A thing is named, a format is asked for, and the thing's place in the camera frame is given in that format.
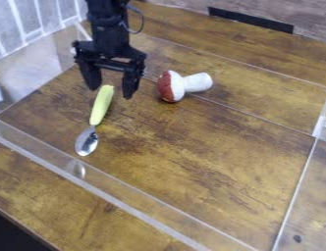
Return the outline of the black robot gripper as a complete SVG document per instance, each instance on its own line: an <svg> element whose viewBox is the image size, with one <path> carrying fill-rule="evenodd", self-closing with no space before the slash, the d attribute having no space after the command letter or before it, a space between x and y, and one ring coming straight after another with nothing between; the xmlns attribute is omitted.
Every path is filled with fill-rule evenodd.
<svg viewBox="0 0 326 251"><path fill-rule="evenodd" d="M147 54L132 47L128 11L141 14L131 0L86 0L88 19L92 24L93 39L76 41L76 63L86 85L96 91L103 82L101 69L124 72L123 93L131 99L139 90L141 73L145 69Z"/></svg>

